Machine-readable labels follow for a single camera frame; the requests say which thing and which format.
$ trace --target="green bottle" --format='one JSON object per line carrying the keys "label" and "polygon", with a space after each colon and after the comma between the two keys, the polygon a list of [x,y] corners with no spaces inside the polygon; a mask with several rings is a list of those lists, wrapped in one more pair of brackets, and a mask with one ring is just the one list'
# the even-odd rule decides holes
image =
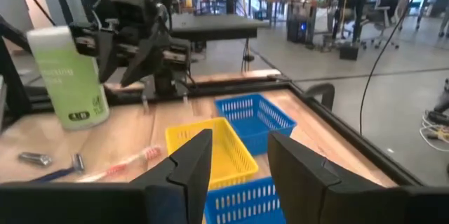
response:
{"label": "green bottle", "polygon": [[67,26],[27,33],[55,113],[67,130],[87,129],[109,117],[95,58],[80,55]]}

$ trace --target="bottle label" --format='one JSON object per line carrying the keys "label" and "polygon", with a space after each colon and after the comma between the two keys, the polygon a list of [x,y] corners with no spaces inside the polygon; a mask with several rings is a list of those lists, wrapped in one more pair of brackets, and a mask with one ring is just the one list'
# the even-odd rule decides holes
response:
{"label": "bottle label", "polygon": [[108,112],[94,58],[79,55],[74,47],[34,53],[48,94],[64,127],[100,121]]}

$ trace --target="metal clip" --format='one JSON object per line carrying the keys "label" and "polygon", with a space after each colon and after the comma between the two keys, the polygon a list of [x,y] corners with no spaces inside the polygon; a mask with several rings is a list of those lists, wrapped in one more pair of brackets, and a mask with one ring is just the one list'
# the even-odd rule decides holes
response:
{"label": "metal clip", "polygon": [[149,105],[148,105],[148,99],[146,95],[142,95],[142,104],[143,104],[143,113],[148,114],[149,113]]}
{"label": "metal clip", "polygon": [[184,102],[184,105],[189,104],[189,98],[187,97],[187,93],[184,93],[184,95],[182,96],[182,101]]}
{"label": "metal clip", "polygon": [[37,154],[30,152],[23,152],[19,154],[19,160],[30,163],[37,164],[39,166],[48,166],[52,163],[51,157],[46,154]]}

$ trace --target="wooden board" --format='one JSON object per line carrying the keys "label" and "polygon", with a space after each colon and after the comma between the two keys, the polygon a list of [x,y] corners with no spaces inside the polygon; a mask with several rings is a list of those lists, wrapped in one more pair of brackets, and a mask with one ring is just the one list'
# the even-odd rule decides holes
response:
{"label": "wooden board", "polygon": [[[259,74],[260,72],[255,72],[240,76],[255,77]],[[297,122],[298,126],[293,130],[292,138],[374,183],[385,187],[395,186],[381,170],[290,91],[267,91],[262,95]],[[71,156],[74,153],[80,153],[83,157],[86,167],[84,175],[87,176],[107,169],[148,145],[160,145],[163,151],[158,159],[137,162],[123,173],[104,179],[130,181],[167,156],[164,135],[166,128],[216,117],[217,111],[213,101],[225,97],[229,95],[195,98],[187,102],[158,103],[150,105],[148,110],[142,105],[114,107],[105,123],[84,131],[64,131],[54,114],[24,117],[0,137],[0,183],[30,180],[57,169],[67,168],[71,166]],[[49,154],[54,163],[47,168],[22,163],[17,159],[21,152]],[[255,159],[259,165],[255,178],[269,176],[267,156],[262,155]],[[72,174],[59,181],[76,181],[82,177]]]}

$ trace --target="yellow basket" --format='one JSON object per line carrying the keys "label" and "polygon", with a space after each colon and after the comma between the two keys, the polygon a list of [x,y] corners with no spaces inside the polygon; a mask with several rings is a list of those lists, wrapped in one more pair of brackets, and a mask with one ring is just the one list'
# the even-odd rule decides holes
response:
{"label": "yellow basket", "polygon": [[259,170],[257,163],[225,118],[167,129],[168,154],[174,153],[203,129],[213,130],[209,190],[245,183]]}

